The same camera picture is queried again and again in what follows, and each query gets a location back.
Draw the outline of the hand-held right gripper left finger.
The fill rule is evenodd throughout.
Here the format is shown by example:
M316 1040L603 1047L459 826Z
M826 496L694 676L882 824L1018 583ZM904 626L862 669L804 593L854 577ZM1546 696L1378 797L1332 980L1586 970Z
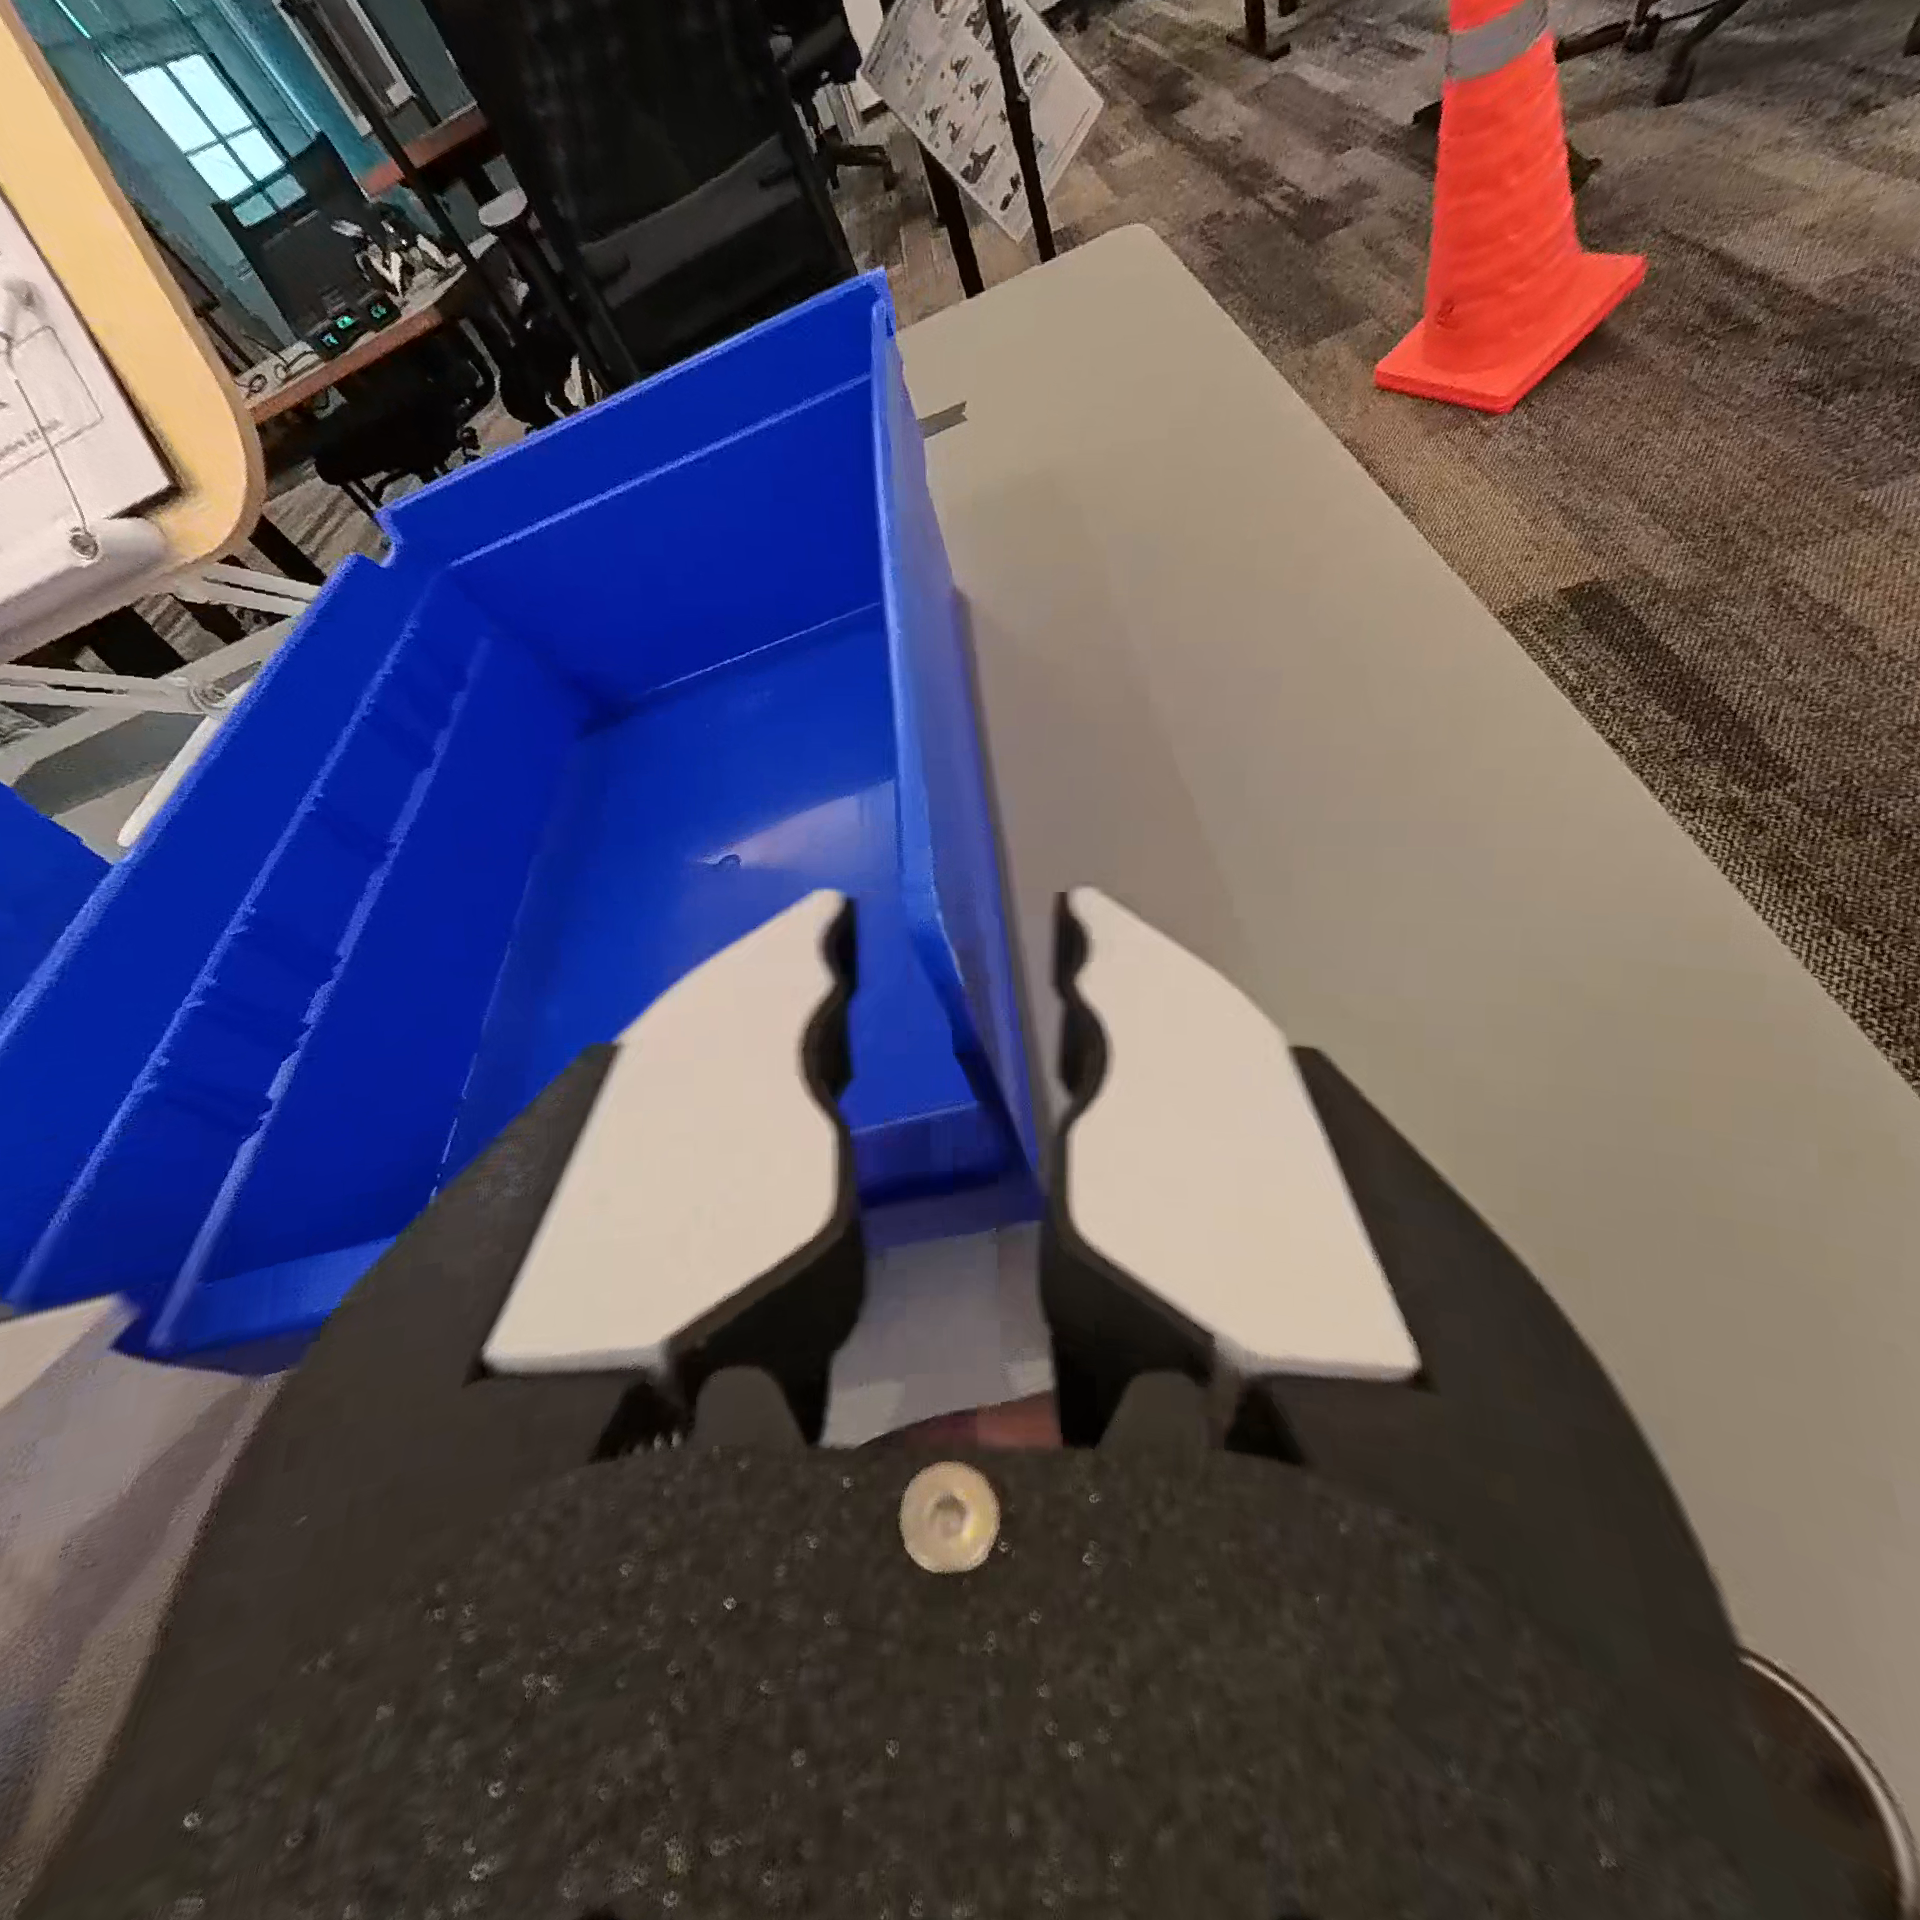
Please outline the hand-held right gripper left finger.
M858 1229L854 945L854 903L811 890L618 1036L480 1350L493 1376L684 1376Z

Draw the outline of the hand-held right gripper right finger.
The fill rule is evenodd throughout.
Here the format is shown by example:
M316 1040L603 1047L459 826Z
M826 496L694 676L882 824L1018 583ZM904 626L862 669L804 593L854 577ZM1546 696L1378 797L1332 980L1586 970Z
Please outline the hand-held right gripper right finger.
M1053 1335L1125 1368L1411 1382L1419 1345L1282 1029L1098 887L1058 896L1053 937Z

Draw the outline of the blue plastic bin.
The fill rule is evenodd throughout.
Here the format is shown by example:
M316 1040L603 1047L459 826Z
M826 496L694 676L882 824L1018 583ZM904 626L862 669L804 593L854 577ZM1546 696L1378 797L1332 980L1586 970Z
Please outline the blue plastic bin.
M968 646L884 276L389 510L4 1018L6 1311L307 1337L587 1047L854 903L859 1204L1039 1213Z
M111 862L2 786L2 1018L69 945Z

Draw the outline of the grey desk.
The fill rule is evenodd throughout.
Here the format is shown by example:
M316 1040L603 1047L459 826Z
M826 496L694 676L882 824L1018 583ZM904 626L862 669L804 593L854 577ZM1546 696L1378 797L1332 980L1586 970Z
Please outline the grey desk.
M1039 1213L878 1245L852 1161L684 1376L493 1376L587 1047L214 1354L295 1365L21 1912L1836 1914L1750 1649L1910 1914L1909 1085L1151 230L895 346ZM1076 887L1282 1029L1411 1382L1053 1335Z

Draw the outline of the round metal object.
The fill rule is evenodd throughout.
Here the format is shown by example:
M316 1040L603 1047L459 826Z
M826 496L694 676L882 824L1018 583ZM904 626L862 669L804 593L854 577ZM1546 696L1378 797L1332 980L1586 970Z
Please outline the round metal object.
M1741 1653L1747 1738L1768 1802L1836 1876L1836 1914L1903 1914L1903 1866L1855 1744L1760 1655Z

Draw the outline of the dark wooden table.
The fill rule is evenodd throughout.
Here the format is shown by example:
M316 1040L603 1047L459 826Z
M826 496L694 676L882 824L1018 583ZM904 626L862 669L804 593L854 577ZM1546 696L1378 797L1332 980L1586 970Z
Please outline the dark wooden table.
M295 333L267 373L240 377L251 400L395 328L410 295L439 289L459 270L402 208L367 196L324 135L270 158L214 214Z

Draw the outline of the orange traffic cone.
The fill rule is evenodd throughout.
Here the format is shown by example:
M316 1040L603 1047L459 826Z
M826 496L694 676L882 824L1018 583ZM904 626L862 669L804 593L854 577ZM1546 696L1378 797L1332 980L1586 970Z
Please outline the orange traffic cone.
M1547 1L1451 1L1423 311L1376 386L1510 414L1645 272L1576 234Z

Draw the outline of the printed instruction sheet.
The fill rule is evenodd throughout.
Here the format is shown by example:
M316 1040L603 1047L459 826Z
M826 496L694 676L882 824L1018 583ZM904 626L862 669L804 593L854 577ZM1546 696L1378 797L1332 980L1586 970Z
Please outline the printed instruction sheet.
M2 629L22 633L156 568L176 487L138 407L2 202Z

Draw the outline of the black office chair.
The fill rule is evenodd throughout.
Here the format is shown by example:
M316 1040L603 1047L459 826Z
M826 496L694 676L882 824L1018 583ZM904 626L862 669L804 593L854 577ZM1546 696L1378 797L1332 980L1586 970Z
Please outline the black office chair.
M780 60L792 12L428 5L624 382L858 274Z

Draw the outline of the printed poster board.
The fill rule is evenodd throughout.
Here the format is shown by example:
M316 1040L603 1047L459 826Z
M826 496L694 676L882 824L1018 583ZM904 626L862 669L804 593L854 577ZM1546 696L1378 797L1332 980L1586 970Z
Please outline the printed poster board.
M1027 100L1039 196L1051 199L1078 158L1102 96L1038 5L1002 5ZM1032 232L1002 66L984 1L882 5L862 78L946 168L968 202L1015 241Z

